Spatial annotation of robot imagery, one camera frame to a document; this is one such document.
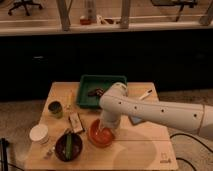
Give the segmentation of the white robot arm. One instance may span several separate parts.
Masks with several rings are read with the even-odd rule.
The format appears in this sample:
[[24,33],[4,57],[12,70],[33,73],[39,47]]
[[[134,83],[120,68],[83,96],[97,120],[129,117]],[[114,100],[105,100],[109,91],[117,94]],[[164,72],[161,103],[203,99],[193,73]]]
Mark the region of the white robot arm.
[[120,82],[102,95],[99,105],[102,123],[108,127],[124,114],[213,141],[213,106],[133,99],[127,96],[127,86]]

